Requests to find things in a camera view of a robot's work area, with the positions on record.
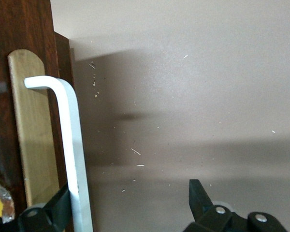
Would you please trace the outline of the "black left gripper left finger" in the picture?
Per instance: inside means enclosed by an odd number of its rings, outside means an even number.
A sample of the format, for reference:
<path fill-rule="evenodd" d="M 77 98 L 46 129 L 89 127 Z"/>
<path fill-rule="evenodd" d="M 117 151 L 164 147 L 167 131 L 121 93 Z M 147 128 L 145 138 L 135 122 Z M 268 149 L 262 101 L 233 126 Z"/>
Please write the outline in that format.
<path fill-rule="evenodd" d="M 27 209 L 7 223 L 0 217 L 0 232 L 62 232 L 71 218 L 70 191 L 65 184 L 44 207 Z"/>

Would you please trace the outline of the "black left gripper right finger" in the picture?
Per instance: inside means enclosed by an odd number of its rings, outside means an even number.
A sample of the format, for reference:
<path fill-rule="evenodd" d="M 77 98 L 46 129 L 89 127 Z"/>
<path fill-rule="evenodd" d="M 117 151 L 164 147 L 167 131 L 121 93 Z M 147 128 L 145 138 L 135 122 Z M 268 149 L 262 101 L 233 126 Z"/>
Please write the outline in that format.
<path fill-rule="evenodd" d="M 285 232 L 274 216 L 251 212 L 243 218 L 225 206 L 214 205 L 198 179 L 189 181 L 189 206 L 194 218 L 186 232 Z"/>

